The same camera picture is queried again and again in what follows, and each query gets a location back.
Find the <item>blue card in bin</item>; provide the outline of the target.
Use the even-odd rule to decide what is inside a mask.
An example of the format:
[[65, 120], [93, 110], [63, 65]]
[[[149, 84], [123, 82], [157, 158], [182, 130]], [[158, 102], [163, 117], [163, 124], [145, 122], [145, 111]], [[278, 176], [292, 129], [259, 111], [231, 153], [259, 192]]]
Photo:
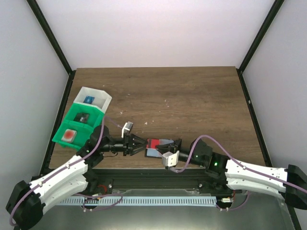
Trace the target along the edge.
[[92, 104], [94, 101], [94, 97], [92, 96], [86, 96], [83, 103], [86, 103], [86, 104]]

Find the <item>white plastic bin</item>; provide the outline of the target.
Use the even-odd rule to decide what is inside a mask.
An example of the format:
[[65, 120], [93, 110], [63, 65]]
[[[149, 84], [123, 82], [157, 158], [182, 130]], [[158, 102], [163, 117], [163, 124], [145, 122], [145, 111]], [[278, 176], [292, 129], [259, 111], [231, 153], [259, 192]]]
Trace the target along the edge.
[[[83, 103], [86, 96], [94, 97], [94, 101], [92, 104]], [[104, 90], [98, 90], [82, 86], [73, 102], [75, 104], [82, 104], [93, 108], [97, 108], [99, 111], [105, 114], [111, 100], [112, 96], [110, 96]]]

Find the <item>green plastic bin front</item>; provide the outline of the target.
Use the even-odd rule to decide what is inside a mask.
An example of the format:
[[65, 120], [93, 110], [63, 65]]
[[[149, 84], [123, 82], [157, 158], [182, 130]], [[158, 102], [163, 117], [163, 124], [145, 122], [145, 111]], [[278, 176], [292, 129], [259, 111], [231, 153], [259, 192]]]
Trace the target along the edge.
[[87, 124], [64, 120], [52, 141], [62, 147], [79, 150], [85, 145], [92, 131], [93, 128]]

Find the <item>dark card in bin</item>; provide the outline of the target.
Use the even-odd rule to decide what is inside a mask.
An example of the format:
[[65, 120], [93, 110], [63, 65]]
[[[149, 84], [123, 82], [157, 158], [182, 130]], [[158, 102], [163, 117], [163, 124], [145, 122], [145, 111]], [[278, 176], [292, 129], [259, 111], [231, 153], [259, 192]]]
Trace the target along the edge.
[[88, 121], [88, 118], [89, 118], [88, 113], [77, 113], [74, 118], [74, 121], [86, 124]]

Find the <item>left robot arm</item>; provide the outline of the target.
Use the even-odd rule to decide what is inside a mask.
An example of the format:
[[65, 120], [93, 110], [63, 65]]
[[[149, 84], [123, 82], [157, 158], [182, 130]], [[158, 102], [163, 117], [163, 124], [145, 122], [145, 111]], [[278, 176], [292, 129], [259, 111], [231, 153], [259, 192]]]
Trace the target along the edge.
[[97, 126], [85, 145], [65, 164], [29, 183], [22, 180], [15, 185], [6, 205], [9, 224], [28, 230], [61, 200], [84, 191], [94, 193], [98, 181], [92, 168], [103, 160], [105, 152], [133, 156], [146, 146], [147, 140], [131, 134], [127, 126], [120, 138], [111, 137], [105, 125]]

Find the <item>green plastic bin middle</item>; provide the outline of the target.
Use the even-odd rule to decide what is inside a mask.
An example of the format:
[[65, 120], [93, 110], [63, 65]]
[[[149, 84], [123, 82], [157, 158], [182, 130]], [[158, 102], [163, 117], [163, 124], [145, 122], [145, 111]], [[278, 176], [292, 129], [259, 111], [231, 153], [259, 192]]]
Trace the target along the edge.
[[73, 103], [64, 117], [64, 121], [73, 121], [78, 124], [95, 128], [100, 125], [104, 113], [94, 106], [81, 103]]

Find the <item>red and white card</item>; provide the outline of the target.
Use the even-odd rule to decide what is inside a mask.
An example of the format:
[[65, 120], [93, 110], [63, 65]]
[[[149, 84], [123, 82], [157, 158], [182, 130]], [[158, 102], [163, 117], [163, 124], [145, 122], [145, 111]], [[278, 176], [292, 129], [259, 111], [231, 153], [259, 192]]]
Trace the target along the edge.
[[67, 142], [67, 143], [72, 143], [74, 141], [76, 135], [77, 135], [76, 130], [66, 129], [64, 131], [62, 138], [61, 138], [61, 141], [64, 141], [64, 142]]

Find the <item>black aluminium frame rail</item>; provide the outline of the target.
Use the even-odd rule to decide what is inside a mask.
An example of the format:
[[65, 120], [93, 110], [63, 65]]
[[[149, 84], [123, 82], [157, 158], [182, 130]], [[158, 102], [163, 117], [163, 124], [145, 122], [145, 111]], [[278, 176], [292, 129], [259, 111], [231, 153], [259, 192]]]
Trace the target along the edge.
[[205, 170], [186, 169], [175, 173], [165, 169], [93, 169], [98, 185], [112, 191], [128, 190], [188, 190], [212, 196], [230, 196], [225, 183], [209, 177]]

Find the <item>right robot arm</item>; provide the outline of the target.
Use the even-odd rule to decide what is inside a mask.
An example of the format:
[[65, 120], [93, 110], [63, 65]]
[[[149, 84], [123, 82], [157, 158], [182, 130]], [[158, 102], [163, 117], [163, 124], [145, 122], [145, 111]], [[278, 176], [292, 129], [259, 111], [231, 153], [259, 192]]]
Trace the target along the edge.
[[179, 173], [175, 169], [179, 161], [191, 163], [205, 169], [218, 193], [246, 190], [274, 196], [297, 209], [307, 208], [307, 175], [299, 167], [274, 168], [239, 161], [228, 153], [214, 152], [201, 138], [194, 140], [190, 149], [182, 148], [181, 143], [178, 139], [155, 146], [167, 169]]

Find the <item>black leather card holder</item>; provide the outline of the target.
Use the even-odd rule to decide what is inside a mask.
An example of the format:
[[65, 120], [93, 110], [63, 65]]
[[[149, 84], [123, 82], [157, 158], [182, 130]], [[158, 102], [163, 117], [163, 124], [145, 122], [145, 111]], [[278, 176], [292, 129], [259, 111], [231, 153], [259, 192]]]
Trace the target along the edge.
[[[168, 139], [160, 139], [160, 145], [163, 145]], [[157, 149], [147, 149], [145, 150], [145, 157], [149, 158], [161, 158], [162, 154]]]

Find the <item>green plastic bin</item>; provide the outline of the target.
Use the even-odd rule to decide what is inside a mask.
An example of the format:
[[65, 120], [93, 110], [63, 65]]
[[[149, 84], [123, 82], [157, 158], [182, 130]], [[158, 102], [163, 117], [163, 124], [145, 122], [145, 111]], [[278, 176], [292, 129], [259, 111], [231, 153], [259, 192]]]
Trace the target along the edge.
[[64, 120], [52, 141], [62, 147], [79, 150], [85, 145], [92, 131], [93, 128], [87, 124]]
[[94, 106], [81, 103], [73, 103], [64, 117], [64, 121], [73, 121], [78, 124], [95, 128], [100, 125], [104, 113]]

